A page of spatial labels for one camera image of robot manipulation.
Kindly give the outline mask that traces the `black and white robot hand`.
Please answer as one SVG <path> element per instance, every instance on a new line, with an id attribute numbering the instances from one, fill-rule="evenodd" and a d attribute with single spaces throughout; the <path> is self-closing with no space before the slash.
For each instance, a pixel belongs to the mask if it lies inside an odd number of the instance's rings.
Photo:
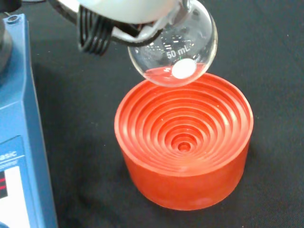
<path id="1" fill-rule="evenodd" d="M 51 0 L 76 26 L 79 51 L 102 56 L 111 41 L 129 47 L 152 43 L 181 9 L 179 0 Z"/>

